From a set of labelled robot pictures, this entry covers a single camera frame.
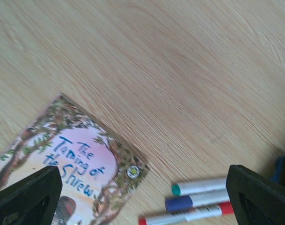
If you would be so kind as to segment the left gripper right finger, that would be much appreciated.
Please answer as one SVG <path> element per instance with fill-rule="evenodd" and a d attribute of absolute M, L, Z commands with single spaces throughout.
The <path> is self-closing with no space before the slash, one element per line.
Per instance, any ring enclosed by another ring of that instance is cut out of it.
<path fill-rule="evenodd" d="M 285 187 L 231 165 L 226 188 L 239 225 L 285 225 Z"/>

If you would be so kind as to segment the navy blue backpack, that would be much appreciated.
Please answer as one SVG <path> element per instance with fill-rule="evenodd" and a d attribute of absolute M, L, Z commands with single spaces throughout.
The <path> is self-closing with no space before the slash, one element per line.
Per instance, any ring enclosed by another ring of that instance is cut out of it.
<path fill-rule="evenodd" d="M 279 147 L 275 148 L 278 157 L 274 163 L 274 172 L 270 180 L 285 187 L 285 151 Z"/>

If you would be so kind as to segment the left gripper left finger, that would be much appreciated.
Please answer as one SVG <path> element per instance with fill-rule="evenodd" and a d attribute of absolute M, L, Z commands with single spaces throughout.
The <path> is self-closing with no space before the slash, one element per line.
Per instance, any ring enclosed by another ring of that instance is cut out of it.
<path fill-rule="evenodd" d="M 58 167 L 46 166 L 0 191 L 0 225 L 50 225 L 61 190 Z"/>

